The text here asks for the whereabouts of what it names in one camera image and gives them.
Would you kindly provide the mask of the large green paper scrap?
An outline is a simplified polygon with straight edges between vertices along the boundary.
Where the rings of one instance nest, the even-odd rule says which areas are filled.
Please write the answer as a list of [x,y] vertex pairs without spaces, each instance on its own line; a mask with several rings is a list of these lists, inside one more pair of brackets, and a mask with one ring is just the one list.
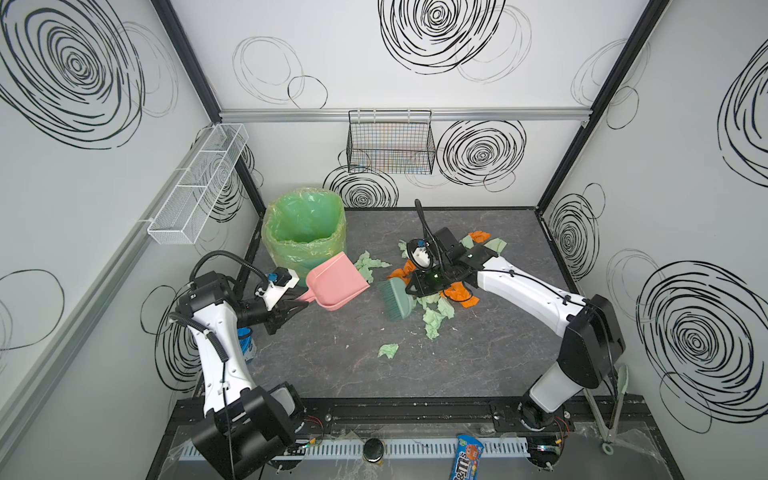
[[354,267],[368,284],[374,282],[373,269],[388,268],[390,266],[391,264],[386,261],[372,258],[369,251],[364,251],[354,262]]

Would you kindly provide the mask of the green crumpled paper scrap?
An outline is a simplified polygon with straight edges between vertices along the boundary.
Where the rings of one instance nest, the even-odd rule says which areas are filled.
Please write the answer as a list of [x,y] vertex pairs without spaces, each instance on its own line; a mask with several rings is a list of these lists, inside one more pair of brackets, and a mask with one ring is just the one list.
[[404,259],[407,259],[408,258],[407,243],[403,240],[400,240],[398,242],[398,248],[401,251],[401,257]]

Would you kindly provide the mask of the green paper scrap far right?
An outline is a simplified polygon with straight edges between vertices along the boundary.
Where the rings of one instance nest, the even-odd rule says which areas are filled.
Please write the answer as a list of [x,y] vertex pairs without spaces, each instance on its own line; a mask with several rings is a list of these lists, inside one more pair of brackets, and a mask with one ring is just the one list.
[[493,251],[497,255],[501,255],[508,243],[501,238],[492,238],[488,240],[484,246]]

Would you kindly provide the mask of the green bin with plastic liner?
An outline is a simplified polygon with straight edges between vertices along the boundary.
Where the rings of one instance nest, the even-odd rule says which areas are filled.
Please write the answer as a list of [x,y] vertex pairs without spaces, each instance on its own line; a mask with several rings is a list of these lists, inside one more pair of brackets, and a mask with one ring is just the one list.
[[264,245],[278,267],[299,277],[346,249],[342,198],[322,188],[300,188],[267,207],[261,229]]

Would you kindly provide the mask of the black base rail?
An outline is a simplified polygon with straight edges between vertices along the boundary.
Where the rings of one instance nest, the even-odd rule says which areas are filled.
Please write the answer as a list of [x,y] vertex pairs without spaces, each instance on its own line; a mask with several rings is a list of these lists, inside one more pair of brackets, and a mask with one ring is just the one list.
[[[595,397],[603,419],[612,418],[614,402],[610,396]],[[396,397],[396,398],[303,398],[306,414],[318,418],[327,429],[342,425],[415,424],[415,423],[486,423],[497,432],[529,430],[523,426],[518,412],[521,397]],[[190,426],[202,420],[203,399],[190,398],[176,402],[166,433],[179,426]],[[562,407],[576,422],[591,422],[595,417],[585,396],[577,395]],[[625,397],[621,421],[652,418],[642,396]]]

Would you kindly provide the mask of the green paper scrap front left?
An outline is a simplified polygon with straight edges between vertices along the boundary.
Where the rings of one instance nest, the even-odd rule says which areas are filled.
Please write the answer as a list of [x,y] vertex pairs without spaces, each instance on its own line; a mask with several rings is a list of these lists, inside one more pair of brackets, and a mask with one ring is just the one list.
[[388,360],[392,360],[396,356],[398,350],[399,345],[397,343],[384,344],[378,350],[378,357],[384,357]]

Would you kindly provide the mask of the green hand brush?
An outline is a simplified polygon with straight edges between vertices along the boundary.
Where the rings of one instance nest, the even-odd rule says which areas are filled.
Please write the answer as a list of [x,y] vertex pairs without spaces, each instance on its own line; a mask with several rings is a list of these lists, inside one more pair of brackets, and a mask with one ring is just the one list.
[[416,301],[406,291],[406,284],[401,278],[391,278],[378,286],[378,292],[384,302],[386,316],[390,320],[403,320],[411,315]]

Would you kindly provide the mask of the clear plastic wall shelf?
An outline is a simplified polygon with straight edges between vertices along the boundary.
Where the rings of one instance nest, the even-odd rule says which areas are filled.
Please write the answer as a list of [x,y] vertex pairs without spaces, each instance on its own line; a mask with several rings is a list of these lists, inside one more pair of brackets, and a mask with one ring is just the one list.
[[191,160],[148,226],[147,233],[155,242],[197,242],[248,138],[240,123],[218,123],[202,130],[190,150]]

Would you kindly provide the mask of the blue cup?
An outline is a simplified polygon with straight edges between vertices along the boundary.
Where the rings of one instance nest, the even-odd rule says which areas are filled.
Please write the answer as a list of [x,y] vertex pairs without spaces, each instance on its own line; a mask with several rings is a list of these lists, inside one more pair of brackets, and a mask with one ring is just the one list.
[[256,355],[256,348],[253,341],[253,330],[250,327],[239,328],[238,340],[245,362],[252,362]]

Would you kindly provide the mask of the candy bag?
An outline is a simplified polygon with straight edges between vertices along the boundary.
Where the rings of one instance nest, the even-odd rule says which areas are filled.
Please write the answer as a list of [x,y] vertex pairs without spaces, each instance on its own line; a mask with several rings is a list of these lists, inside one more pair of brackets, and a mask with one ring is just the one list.
[[475,480],[484,445],[469,435],[457,437],[457,447],[450,471],[450,480]]

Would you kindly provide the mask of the orange crumpled paper scrap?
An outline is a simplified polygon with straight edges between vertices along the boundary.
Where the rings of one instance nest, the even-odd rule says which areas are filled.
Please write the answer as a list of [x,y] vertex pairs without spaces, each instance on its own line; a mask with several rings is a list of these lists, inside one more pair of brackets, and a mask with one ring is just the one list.
[[404,282],[406,286],[408,286],[411,281],[411,274],[416,270],[417,268],[415,264],[411,260],[407,260],[405,265],[402,268],[395,269],[388,276],[388,279],[399,278]]

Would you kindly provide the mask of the green paper scrap far corner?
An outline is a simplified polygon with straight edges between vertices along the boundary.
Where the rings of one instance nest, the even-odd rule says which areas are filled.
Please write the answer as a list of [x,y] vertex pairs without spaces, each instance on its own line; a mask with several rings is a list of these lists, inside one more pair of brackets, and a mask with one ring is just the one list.
[[474,241],[470,235],[466,235],[460,240],[460,243],[466,248],[471,249],[474,247]]

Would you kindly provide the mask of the pink plastic dustpan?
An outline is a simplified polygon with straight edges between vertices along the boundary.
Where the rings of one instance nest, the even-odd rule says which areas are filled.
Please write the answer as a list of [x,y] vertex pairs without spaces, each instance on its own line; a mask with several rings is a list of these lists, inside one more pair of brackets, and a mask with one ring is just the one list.
[[298,301],[316,302],[327,311],[336,311],[367,290],[370,285],[345,252],[312,269],[306,277],[307,291]]

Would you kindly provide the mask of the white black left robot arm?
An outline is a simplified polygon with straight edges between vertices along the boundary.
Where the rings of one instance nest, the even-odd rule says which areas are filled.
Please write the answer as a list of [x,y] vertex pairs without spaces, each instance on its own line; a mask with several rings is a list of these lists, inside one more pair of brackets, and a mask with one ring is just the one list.
[[203,418],[192,443],[225,479],[245,479],[296,442],[305,407],[289,383],[266,390],[250,374],[239,331],[259,324],[275,333],[306,308],[298,300],[297,273],[283,267],[264,276],[253,298],[237,297],[216,272],[190,281],[170,313],[195,340],[204,380]]

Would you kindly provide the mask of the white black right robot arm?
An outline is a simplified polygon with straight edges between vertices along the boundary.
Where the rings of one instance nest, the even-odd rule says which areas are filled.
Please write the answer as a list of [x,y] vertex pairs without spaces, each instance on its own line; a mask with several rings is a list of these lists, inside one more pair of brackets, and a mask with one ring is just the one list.
[[415,270],[397,295],[421,299],[455,283],[494,294],[530,314],[561,339],[554,363],[525,392],[518,406],[523,425],[542,431],[563,404],[583,390],[617,382],[616,361],[626,350],[611,302],[559,289],[514,266],[486,244],[470,248],[443,228],[406,243]]

